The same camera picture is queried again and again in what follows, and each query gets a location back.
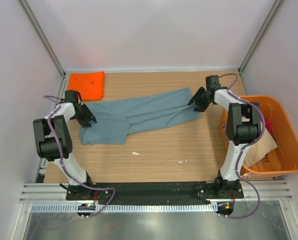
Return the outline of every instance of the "blue cloth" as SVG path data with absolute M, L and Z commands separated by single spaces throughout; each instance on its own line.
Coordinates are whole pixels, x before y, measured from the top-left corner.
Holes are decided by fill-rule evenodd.
M 125 144 L 128 134 L 172 127 L 201 116 L 187 105 L 192 94 L 182 88 L 147 97 L 88 103 L 97 123 L 81 128 L 83 144 Z

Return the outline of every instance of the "white wall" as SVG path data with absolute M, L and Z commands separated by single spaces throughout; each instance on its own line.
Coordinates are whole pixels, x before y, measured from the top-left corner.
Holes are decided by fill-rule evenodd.
M 32 121 L 51 111 L 41 96 L 57 94 L 61 81 L 16 0 L 0 0 L 0 240 L 10 237 L 25 182 L 34 180 Z
M 298 136 L 298 0 L 287 0 L 244 72 L 249 94 L 283 105 Z M 298 173 L 285 176 L 298 206 Z
M 28 0 L 66 71 L 237 68 L 273 0 Z

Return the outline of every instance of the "wooden table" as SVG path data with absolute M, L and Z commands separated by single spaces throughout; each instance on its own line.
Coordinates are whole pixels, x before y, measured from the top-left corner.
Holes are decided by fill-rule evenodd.
M 205 77 L 234 71 L 107 73 L 103 101 L 150 96 L 189 87 L 194 94 L 205 86 Z M 229 86 L 234 76 L 220 79 Z M 245 95 L 242 81 L 232 87 Z M 125 145 L 82 145 L 80 125 L 68 122 L 73 153 L 93 182 L 213 181 L 226 152 L 220 133 L 220 105 L 210 105 L 201 118 L 170 128 L 128 135 Z M 58 167 L 49 163 L 44 182 L 66 183 Z

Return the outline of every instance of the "orange bin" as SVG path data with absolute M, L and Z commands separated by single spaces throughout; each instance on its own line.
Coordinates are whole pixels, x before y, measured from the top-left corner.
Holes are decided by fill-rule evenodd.
M 247 179 L 277 177 L 298 172 L 298 139 L 282 105 L 270 96 L 242 96 L 249 102 L 257 102 L 266 119 L 273 128 L 273 138 L 278 147 L 269 152 L 261 161 L 251 167 L 243 164 L 241 176 Z M 226 138 L 228 112 L 224 110 L 220 119 L 220 128 L 226 150 L 229 142 Z

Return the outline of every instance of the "gray floor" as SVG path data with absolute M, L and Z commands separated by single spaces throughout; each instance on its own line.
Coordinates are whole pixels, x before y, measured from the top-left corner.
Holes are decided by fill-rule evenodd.
M 233 216 L 251 212 L 256 202 L 237 202 Z M 264 201 L 244 220 L 224 219 L 214 212 L 102 214 L 74 220 L 72 213 L 32 213 L 25 240 L 291 240 L 278 201 Z

